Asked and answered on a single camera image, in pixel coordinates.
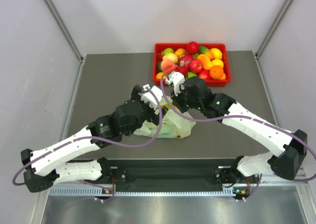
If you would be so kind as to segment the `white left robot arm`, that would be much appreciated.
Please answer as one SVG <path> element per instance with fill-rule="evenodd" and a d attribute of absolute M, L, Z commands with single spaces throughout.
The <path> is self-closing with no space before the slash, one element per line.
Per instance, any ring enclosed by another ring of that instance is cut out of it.
<path fill-rule="evenodd" d="M 106 158 L 88 162 L 73 159 L 112 144 L 120 144 L 123 136 L 132 135 L 144 122 L 160 127 L 165 112 L 160 106 L 162 91 L 156 86 L 136 85 L 131 98 L 119 105 L 112 114 L 99 117 L 76 134 L 50 147 L 21 152 L 25 171 L 24 183 L 32 192 L 41 192 L 53 185 L 83 180 L 107 183 L 113 177 Z"/>

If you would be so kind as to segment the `pale green plastic bag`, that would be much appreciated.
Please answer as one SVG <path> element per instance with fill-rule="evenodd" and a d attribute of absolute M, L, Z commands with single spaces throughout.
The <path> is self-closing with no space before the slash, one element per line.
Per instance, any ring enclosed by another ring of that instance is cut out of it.
<path fill-rule="evenodd" d="M 167 104 L 164 98 L 161 99 L 162 108 L 167 108 L 168 112 L 162 120 L 162 127 L 158 134 L 158 138 L 185 138 L 191 135 L 192 128 L 196 122 L 182 118 L 176 114 Z M 141 128 L 137 129 L 133 134 L 138 136 L 153 137 L 157 132 L 158 126 L 145 121 Z"/>

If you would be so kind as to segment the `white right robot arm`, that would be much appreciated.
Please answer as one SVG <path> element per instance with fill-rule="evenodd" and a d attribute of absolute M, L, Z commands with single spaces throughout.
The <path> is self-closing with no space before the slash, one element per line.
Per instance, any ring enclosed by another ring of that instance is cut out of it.
<path fill-rule="evenodd" d="M 301 143 L 307 141 L 302 130 L 292 133 L 262 120 L 225 93 L 213 93 L 199 77 L 185 79 L 174 73 L 166 80 L 173 86 L 172 103 L 181 113 L 189 109 L 200 111 L 206 118 L 219 118 L 219 122 L 254 139 L 268 152 L 255 156 L 239 156 L 225 171 L 236 182 L 256 174 L 275 174 L 294 180 L 304 161 L 307 149 Z"/>

